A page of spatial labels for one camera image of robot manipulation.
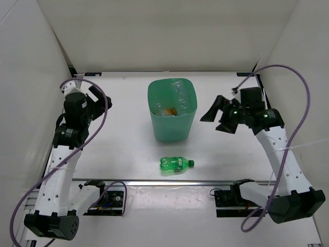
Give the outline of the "clear unlabelled plastic bottle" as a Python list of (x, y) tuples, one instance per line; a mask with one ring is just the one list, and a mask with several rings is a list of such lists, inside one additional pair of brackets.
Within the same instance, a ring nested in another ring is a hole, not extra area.
[(171, 91), (173, 94), (177, 115), (188, 115), (191, 107), (184, 83), (181, 80), (172, 82)]

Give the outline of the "orange plastic bottle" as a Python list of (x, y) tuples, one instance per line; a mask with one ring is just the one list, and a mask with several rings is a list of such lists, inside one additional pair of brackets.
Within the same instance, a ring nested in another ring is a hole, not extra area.
[(173, 115), (173, 116), (177, 115), (177, 110), (175, 108), (166, 109), (166, 112), (170, 115)]

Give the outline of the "clear bottle red label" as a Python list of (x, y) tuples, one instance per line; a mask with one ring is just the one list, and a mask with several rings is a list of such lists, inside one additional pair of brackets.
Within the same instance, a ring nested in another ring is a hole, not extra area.
[(173, 116), (173, 115), (168, 114), (166, 112), (166, 109), (168, 109), (168, 108), (165, 108), (161, 103), (158, 103), (156, 105), (155, 115), (156, 116), (159, 116), (159, 117), (170, 117), (170, 116)]

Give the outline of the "green soda bottle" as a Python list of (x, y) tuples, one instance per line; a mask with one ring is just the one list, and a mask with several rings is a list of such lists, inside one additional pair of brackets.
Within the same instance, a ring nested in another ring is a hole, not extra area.
[(163, 175), (184, 173), (194, 167), (193, 160), (183, 157), (163, 157), (160, 159), (160, 171)]

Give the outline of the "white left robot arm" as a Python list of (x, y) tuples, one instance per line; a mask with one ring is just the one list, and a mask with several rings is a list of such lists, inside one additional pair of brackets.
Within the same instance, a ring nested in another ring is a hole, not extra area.
[(89, 125), (112, 106), (111, 99), (96, 86), (89, 87), (89, 91), (97, 101), (69, 83), (64, 87), (64, 112), (56, 122), (50, 165), (41, 183), (34, 212), (24, 218), (24, 225), (38, 237), (74, 239), (80, 216), (92, 204), (102, 206), (107, 202), (107, 192), (98, 185), (82, 185), (78, 196), (69, 199)]

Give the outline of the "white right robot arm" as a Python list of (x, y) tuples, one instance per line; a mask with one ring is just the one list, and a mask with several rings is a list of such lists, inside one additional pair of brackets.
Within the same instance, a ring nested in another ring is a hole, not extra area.
[(262, 96), (239, 93), (229, 100), (218, 95), (203, 122), (213, 122), (222, 111), (216, 130), (234, 134), (238, 125), (250, 128), (262, 145), (276, 176), (273, 190), (252, 179), (235, 181), (231, 186), (231, 201), (238, 206), (247, 201), (258, 207), (260, 218), (266, 214), (277, 224), (311, 217), (325, 201), (322, 190), (313, 189), (290, 150), (284, 121), (276, 109), (265, 108)]

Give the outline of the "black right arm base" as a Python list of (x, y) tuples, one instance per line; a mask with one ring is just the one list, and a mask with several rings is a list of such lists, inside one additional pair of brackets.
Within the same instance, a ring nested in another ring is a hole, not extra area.
[(254, 202), (241, 197), (239, 186), (248, 182), (254, 180), (238, 180), (229, 185), (228, 189), (213, 188), (209, 191), (209, 195), (215, 199), (217, 218), (245, 218), (259, 207)]

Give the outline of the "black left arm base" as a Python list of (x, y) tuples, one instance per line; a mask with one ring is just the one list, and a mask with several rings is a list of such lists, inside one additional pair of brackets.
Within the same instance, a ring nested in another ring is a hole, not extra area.
[(126, 210), (127, 186), (123, 181), (114, 181), (106, 185), (101, 180), (88, 180), (79, 188), (97, 188), (100, 199), (94, 202), (84, 216), (123, 216)]

